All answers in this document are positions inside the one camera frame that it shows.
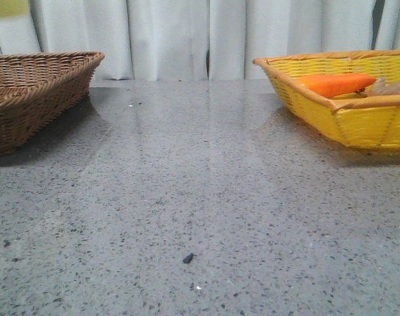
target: brown wicker basket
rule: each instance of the brown wicker basket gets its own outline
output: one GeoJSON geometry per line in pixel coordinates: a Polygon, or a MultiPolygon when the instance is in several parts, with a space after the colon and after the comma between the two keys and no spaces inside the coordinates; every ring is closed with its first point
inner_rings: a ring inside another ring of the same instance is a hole
{"type": "Polygon", "coordinates": [[[87,95],[103,58],[97,51],[0,55],[0,155],[87,95]]]}

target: yellow object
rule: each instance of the yellow object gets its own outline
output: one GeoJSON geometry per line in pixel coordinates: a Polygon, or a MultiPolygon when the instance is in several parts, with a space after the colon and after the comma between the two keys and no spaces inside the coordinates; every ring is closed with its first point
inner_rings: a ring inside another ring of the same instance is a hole
{"type": "Polygon", "coordinates": [[[0,0],[0,17],[26,14],[29,9],[28,0],[0,0]]]}
{"type": "Polygon", "coordinates": [[[255,58],[276,93],[296,116],[349,147],[400,149],[400,95],[328,99],[295,79],[307,74],[358,72],[400,81],[400,49],[255,58]]]}

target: basket rim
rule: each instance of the basket rim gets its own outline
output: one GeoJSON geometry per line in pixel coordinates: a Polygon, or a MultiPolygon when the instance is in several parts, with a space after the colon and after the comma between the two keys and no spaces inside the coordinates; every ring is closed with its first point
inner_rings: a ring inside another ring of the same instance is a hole
{"type": "Polygon", "coordinates": [[[0,60],[11,60],[11,59],[27,59],[38,57],[75,57],[75,56],[87,56],[86,60],[83,60],[80,64],[72,66],[60,72],[58,75],[53,76],[49,80],[38,82],[34,86],[29,86],[26,90],[17,92],[11,92],[4,96],[3,100],[0,100],[0,110],[5,111],[8,108],[15,106],[16,104],[24,101],[31,101],[37,96],[52,90],[53,88],[61,85],[63,82],[71,80],[77,77],[79,74],[90,68],[96,68],[105,54],[101,51],[75,51],[75,52],[63,52],[63,53],[27,53],[27,54],[4,54],[0,55],[0,60]]]}
{"type": "Polygon", "coordinates": [[[377,95],[361,99],[329,99],[302,86],[297,80],[282,70],[272,66],[277,61],[303,61],[309,59],[364,59],[370,57],[400,56],[400,49],[367,51],[333,51],[327,53],[294,54],[276,57],[258,57],[253,60],[272,78],[277,78],[306,98],[328,107],[333,113],[341,109],[364,109],[371,107],[391,107],[400,105],[400,95],[377,95]]]}

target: woven texture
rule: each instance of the woven texture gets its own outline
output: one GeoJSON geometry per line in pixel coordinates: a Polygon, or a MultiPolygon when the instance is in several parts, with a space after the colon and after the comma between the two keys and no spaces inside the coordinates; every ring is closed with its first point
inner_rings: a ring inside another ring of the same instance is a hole
{"type": "Polygon", "coordinates": [[[0,55],[0,155],[88,94],[100,52],[0,55]]]}
{"type": "Polygon", "coordinates": [[[365,73],[400,81],[400,49],[257,58],[276,93],[298,117],[349,147],[400,149],[400,95],[328,99],[301,86],[306,74],[365,73]]]}

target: granite countertop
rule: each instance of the granite countertop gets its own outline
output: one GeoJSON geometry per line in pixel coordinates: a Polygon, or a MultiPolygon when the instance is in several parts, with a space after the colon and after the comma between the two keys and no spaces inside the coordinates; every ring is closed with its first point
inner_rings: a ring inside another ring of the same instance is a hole
{"type": "Polygon", "coordinates": [[[94,84],[0,157],[0,315],[400,315],[400,153],[265,80],[94,84]]]}

